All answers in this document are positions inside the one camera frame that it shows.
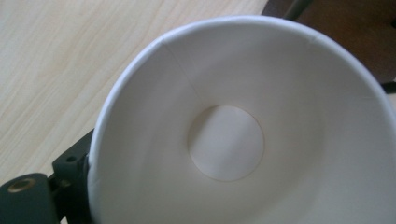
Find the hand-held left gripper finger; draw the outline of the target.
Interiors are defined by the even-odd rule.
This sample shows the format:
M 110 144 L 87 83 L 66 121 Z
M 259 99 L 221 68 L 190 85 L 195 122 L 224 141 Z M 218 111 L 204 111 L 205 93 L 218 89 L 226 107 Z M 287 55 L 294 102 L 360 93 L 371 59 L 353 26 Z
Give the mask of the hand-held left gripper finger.
M 68 224 L 92 224 L 87 187 L 92 134 L 86 133 L 52 163 L 50 183 L 57 215 Z

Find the single white paper cup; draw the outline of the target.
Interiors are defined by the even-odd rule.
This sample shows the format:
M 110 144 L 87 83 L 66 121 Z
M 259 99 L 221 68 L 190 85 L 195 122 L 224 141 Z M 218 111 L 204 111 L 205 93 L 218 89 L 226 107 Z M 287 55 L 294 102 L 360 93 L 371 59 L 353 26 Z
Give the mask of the single white paper cup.
M 156 39 L 89 153 L 97 224 L 396 224 L 396 113 L 350 53 L 263 16 Z

